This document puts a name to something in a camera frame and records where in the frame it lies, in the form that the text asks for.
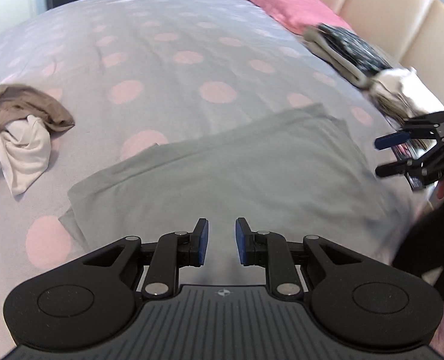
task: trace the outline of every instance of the ribbed gray panel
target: ribbed gray panel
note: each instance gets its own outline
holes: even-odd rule
[[[170,300],[149,302],[111,342],[75,353],[19,347],[7,360],[440,360],[429,347],[369,354],[321,333],[297,303],[264,287],[184,286]]]

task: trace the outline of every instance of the brown cloth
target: brown cloth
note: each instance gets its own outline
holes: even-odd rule
[[[41,118],[49,132],[75,126],[72,115],[52,96],[28,85],[0,85],[0,131],[29,115]]]

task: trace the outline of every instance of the bed sheet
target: bed sheet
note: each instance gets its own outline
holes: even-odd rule
[[[246,0],[82,0],[50,10],[0,35],[0,83],[10,82],[49,93],[76,126],[52,137],[49,168],[23,195],[12,197],[0,172],[0,357],[14,345],[6,295],[83,253],[57,218],[70,206],[69,188],[96,171],[153,144],[312,103],[347,122],[368,171],[394,159],[373,148],[392,131],[379,112]],[[387,262],[426,196],[403,178],[380,183],[404,220],[376,249],[357,249]]]

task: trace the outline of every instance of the beige upholstered headboard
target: beige upholstered headboard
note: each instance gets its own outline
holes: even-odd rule
[[[444,4],[439,0],[321,0],[364,40],[414,67],[444,104]]]

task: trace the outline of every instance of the pillow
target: pillow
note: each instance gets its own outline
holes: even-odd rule
[[[249,0],[289,31],[302,35],[307,26],[319,23],[351,27],[320,0]]]

